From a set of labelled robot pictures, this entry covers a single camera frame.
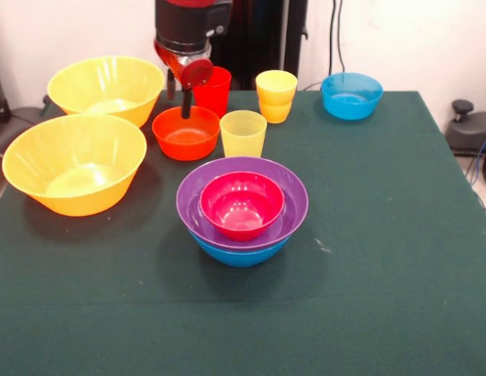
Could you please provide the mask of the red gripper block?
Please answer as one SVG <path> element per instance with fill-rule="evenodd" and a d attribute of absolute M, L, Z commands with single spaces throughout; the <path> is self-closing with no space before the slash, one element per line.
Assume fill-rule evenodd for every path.
<path fill-rule="evenodd" d="M 193 98 L 191 88 L 203 85 L 212 76 L 213 63 L 210 60 L 212 46 L 207 42 L 200 52 L 173 52 L 155 41 L 154 49 L 169 69 L 166 84 L 168 100 L 174 99 L 177 80 L 183 86 L 181 118 L 189 119 Z"/>

